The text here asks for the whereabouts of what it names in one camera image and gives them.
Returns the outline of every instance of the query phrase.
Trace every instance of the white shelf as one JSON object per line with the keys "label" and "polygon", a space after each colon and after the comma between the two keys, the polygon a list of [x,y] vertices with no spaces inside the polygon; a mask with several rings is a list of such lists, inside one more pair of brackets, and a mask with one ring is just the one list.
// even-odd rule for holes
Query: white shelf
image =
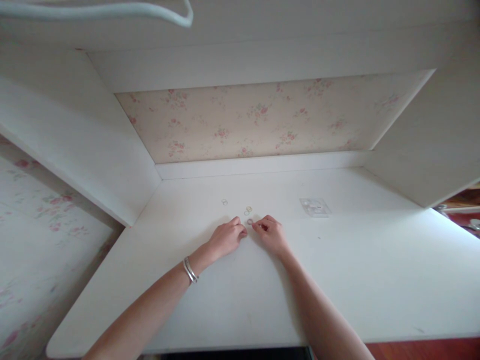
{"label": "white shelf", "polygon": [[[303,197],[323,198],[330,218],[308,217]],[[56,330],[48,356],[80,357],[217,225],[266,214],[283,223],[294,253],[363,341],[480,335],[478,239],[365,169],[323,169],[162,181]],[[144,351],[305,343],[286,275],[249,230],[188,290]]]}

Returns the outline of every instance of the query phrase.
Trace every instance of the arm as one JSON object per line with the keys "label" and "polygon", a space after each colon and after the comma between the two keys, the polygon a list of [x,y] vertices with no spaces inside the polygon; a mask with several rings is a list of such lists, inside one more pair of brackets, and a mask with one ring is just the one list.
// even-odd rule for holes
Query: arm
{"label": "arm", "polygon": [[288,274],[303,330],[316,357],[374,360],[349,323],[295,258],[282,224],[267,215],[252,226],[264,247],[280,260]]}
{"label": "arm", "polygon": [[[247,229],[235,217],[215,229],[210,240],[188,257],[196,276],[221,257],[235,251]],[[177,264],[131,304],[83,357],[83,360],[133,360],[173,313],[191,280]]]}

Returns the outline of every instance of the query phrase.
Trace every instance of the white wooden panel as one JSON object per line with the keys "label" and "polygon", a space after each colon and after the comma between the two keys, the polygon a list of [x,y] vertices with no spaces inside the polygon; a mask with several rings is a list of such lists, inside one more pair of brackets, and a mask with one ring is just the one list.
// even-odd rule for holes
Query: white wooden panel
{"label": "white wooden panel", "polygon": [[0,133],[124,225],[135,223],[161,181],[78,51],[0,49]]}
{"label": "white wooden panel", "polygon": [[[185,14],[183,1],[155,3]],[[191,29],[138,17],[63,22],[1,19],[0,38],[87,51],[152,49],[402,29],[473,21],[480,14],[476,0],[191,0],[191,6]]]}
{"label": "white wooden panel", "polygon": [[114,93],[256,84],[439,68],[475,29],[459,22],[89,56]]}
{"label": "white wooden panel", "polygon": [[[324,198],[330,218],[308,217],[302,197]],[[365,342],[480,335],[478,239],[365,169],[324,169],[162,181],[47,354],[81,356],[217,225],[265,214],[283,223],[293,252]],[[306,343],[285,272],[248,232],[190,287],[146,353]]]}
{"label": "white wooden panel", "polygon": [[423,207],[480,180],[480,34],[437,70],[365,167]]}
{"label": "white wooden panel", "polygon": [[263,156],[155,165],[163,180],[211,176],[278,173],[287,171],[354,168],[363,166],[371,151],[339,151],[299,155]]}

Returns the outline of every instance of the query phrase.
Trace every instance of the finger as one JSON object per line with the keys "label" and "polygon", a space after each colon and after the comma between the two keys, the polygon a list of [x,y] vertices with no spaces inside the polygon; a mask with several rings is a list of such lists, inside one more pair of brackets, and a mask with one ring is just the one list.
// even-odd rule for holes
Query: finger
{"label": "finger", "polygon": [[261,227],[265,227],[267,229],[269,229],[270,227],[272,227],[275,223],[273,221],[270,221],[270,220],[267,220],[265,218],[261,219],[261,220],[258,220],[256,222],[257,225],[260,225]]}
{"label": "finger", "polygon": [[248,235],[249,233],[245,230],[238,234],[238,238],[243,239],[243,238],[246,238]]}
{"label": "finger", "polygon": [[265,220],[269,220],[269,221],[271,221],[272,223],[278,223],[278,221],[275,220],[274,217],[273,217],[273,216],[270,216],[270,215],[266,215],[266,216],[264,217],[264,219],[265,219]]}
{"label": "finger", "polygon": [[232,220],[230,220],[228,222],[229,224],[232,224],[232,225],[238,225],[240,224],[240,218],[238,216],[235,216]]}
{"label": "finger", "polygon": [[240,233],[247,232],[247,228],[243,226],[242,224],[235,225],[235,231]]}
{"label": "finger", "polygon": [[257,221],[257,222],[254,222],[251,227],[253,228],[253,230],[255,230],[255,232],[259,235],[262,235],[262,234],[265,234],[267,231],[262,227],[261,224],[259,224],[261,220]]}

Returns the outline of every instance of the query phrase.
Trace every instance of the forearm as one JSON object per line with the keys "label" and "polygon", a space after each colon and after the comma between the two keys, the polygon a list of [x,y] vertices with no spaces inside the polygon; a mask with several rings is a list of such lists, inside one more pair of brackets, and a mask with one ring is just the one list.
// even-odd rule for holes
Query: forearm
{"label": "forearm", "polygon": [[319,359],[373,360],[353,328],[290,250],[279,256],[298,305],[305,335]]}
{"label": "forearm", "polygon": [[[197,276],[214,261],[207,246],[202,245],[189,257]],[[190,283],[183,263],[177,264],[110,325],[83,359],[136,359],[173,313]]]}

